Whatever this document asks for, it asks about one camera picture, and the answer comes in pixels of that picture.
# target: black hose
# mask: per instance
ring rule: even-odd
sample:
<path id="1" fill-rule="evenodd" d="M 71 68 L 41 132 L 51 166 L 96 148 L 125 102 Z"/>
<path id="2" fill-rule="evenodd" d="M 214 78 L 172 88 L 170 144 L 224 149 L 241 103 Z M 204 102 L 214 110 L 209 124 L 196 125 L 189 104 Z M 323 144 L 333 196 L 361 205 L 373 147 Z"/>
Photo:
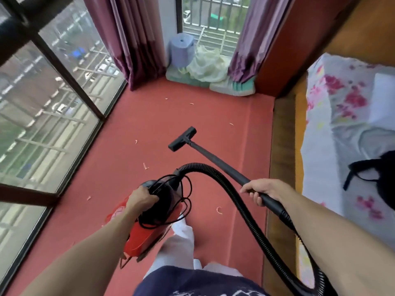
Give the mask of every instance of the black hose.
<path id="1" fill-rule="evenodd" d="M 273 246 L 270 244 L 269 240 L 265 237 L 262 230 L 259 228 L 258 224 L 252 218 L 251 213 L 247 209 L 240 195 L 229 182 L 229 180 L 220 173 L 217 169 L 202 163 L 190 163 L 182 165 L 178 169 L 180 177 L 191 173 L 200 172 L 208 175 L 214 179 L 218 184 L 224 188 L 226 193 L 230 196 L 233 203 L 235 204 L 237 210 L 240 212 L 245 223 L 249 227 L 251 233 L 254 235 L 255 240 L 258 242 L 260 248 L 264 252 L 265 256 L 269 260 L 270 264 L 276 270 L 277 274 L 290 289 L 290 291 L 297 296 L 327 296 L 327 295 L 337 295 L 332 285 L 329 283 L 326 275 L 321 271 L 317 264 L 313 261 L 312 257 L 309 258 L 311 265 L 313 267 L 314 273 L 314 288 L 311 289 L 304 285 L 287 267 L 284 261 L 280 258 L 277 252 L 274 250 Z"/>

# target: vacuum cleaner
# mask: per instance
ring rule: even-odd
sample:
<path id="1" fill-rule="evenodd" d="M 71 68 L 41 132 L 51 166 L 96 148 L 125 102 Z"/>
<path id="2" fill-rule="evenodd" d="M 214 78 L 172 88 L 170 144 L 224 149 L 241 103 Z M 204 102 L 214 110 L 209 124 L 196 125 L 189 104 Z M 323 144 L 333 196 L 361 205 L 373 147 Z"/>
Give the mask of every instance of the vacuum cleaner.
<path id="1" fill-rule="evenodd" d="M 230 165 L 226 164 L 217 156 L 191 141 L 195 134 L 196 129 L 194 127 L 190 127 L 180 137 L 169 144 L 169 149 L 171 149 L 171 151 L 177 151 L 184 145 L 188 144 L 190 147 L 200 152 L 212 163 L 222 169 L 227 175 L 229 175 L 240 185 L 244 185 L 250 181 L 248 178 L 232 168 Z M 157 195 L 159 197 L 159 201 L 151 209 L 143 212 L 136 220 L 136 224 L 133 226 L 124 248 L 124 253 L 128 256 L 128 258 L 126 260 L 121 259 L 121 268 L 125 266 L 125 264 L 132 257 L 136 257 L 138 262 L 141 261 L 154 247 L 154 245 L 167 234 L 172 223 L 185 218 L 189 214 L 192 208 L 192 203 L 189 199 L 192 193 L 192 182 L 187 174 L 192 172 L 206 174 L 207 176 L 214 179 L 226 191 L 235 204 L 237 210 L 243 217 L 246 225 L 250 229 L 268 261 L 283 280 L 285 285 L 295 296 L 337 295 L 327 276 L 314 262 L 309 252 L 307 253 L 313 267 L 315 283 L 314 288 L 309 288 L 304 285 L 291 272 L 291 270 L 286 266 L 286 264 L 274 250 L 269 240 L 265 237 L 262 230 L 252 218 L 251 213 L 230 181 L 217 169 L 202 163 L 185 164 L 176 169 L 173 174 L 168 174 L 157 180 L 150 180 L 142 184 L 149 189 L 150 194 Z M 190 193 L 186 197 L 184 196 L 184 187 L 182 182 L 183 179 L 187 179 L 190 184 Z M 262 198 L 263 204 L 274 214 L 276 214 L 279 219 L 291 230 L 293 230 L 294 233 L 299 237 L 292 220 L 284 209 L 283 205 L 280 202 L 272 199 L 267 194 L 261 193 L 260 197 Z M 122 210 L 126 207 L 127 200 L 128 198 L 126 198 L 107 216 L 106 222 L 109 222 L 117 214 L 122 212 Z"/>

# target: plastic bag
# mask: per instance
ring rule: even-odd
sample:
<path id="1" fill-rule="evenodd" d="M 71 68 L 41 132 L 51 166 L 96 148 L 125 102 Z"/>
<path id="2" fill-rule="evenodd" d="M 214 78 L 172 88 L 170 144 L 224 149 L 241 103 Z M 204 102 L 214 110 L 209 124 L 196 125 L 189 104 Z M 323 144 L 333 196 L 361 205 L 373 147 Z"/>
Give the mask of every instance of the plastic bag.
<path id="1" fill-rule="evenodd" d="M 181 73 L 190 73 L 192 79 L 202 82 L 219 82 L 226 79 L 230 60 L 224 60 L 219 49 L 209 51 L 198 46 L 192 62 Z"/>

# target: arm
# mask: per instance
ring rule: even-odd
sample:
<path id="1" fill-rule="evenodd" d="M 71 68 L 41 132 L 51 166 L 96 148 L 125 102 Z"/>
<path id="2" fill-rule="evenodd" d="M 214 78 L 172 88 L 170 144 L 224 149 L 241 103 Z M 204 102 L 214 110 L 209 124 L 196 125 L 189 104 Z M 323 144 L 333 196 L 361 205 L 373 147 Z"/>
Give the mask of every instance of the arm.
<path id="1" fill-rule="evenodd" d="M 21 296 L 104 295 L 136 218 L 157 201 L 140 186 L 121 215 L 56 259 Z"/>
<path id="2" fill-rule="evenodd" d="M 313 259 L 339 295 L 394 295 L 395 253 L 354 223 L 277 179 L 257 179 L 240 192 L 258 191 L 281 202 Z M 250 193 L 261 206 L 258 193 Z"/>

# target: forearm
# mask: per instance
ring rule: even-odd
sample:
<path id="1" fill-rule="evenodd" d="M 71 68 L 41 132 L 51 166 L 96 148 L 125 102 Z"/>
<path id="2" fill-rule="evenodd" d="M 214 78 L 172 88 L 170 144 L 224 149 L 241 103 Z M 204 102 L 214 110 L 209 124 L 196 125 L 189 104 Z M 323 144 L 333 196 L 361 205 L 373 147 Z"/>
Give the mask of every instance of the forearm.
<path id="1" fill-rule="evenodd" d="M 54 261 L 22 296 L 104 295 L 138 215 L 126 209 Z"/>
<path id="2" fill-rule="evenodd" d="M 395 254 L 331 210 L 294 193 L 280 200 L 312 257 L 341 295 L 393 295 Z"/>

